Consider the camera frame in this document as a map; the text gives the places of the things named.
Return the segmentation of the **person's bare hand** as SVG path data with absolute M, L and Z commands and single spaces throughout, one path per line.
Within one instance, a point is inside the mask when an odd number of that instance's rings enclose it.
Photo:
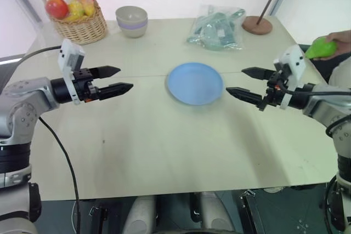
M 326 42 L 335 42 L 337 49 L 336 51 L 330 55 L 325 57 L 317 57 L 314 60 L 330 60 L 339 55 L 343 55 L 346 53 L 350 53 L 350 30 L 332 32 L 328 35 L 325 35 Z

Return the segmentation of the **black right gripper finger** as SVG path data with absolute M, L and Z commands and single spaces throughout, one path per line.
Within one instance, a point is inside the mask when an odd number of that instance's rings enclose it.
M 260 111 L 265 110 L 265 106 L 263 105 L 263 98 L 261 95 L 252 93 L 250 90 L 240 87 L 226 87 L 225 90 L 231 96 L 241 101 L 255 105 Z
M 273 75 L 273 70 L 263 69 L 260 67 L 248 67 L 241 70 L 241 72 L 248 75 L 251 78 L 259 80 L 269 80 Z

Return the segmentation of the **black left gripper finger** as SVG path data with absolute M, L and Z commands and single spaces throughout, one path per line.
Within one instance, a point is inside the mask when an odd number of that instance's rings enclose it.
M 133 86 L 134 85 L 131 83 L 120 82 L 120 83 L 111 84 L 104 88 L 100 88 L 98 93 L 98 99 L 105 100 L 105 99 L 123 95 L 128 91 L 130 91 L 133 88 Z
M 120 72 L 120 68 L 114 67 L 114 66 L 101 66 L 101 67 L 95 67 L 92 68 L 92 76 L 93 79 L 103 79 L 103 78 L 108 78 L 111 77 L 118 72 Z

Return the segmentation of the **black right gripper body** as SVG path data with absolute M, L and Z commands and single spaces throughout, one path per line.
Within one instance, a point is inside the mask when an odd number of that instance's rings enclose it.
M 263 97 L 262 106 L 277 106 L 285 95 L 279 84 L 284 84 L 286 78 L 281 71 L 264 70 L 264 80 L 267 80 L 266 95 Z

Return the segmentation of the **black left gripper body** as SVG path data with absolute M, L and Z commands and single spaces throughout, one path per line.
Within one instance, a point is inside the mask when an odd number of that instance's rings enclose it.
M 73 77 L 74 80 L 72 82 L 80 101 L 90 102 L 99 99 L 99 88 L 92 84 L 94 79 L 99 78 L 97 67 L 74 71 Z

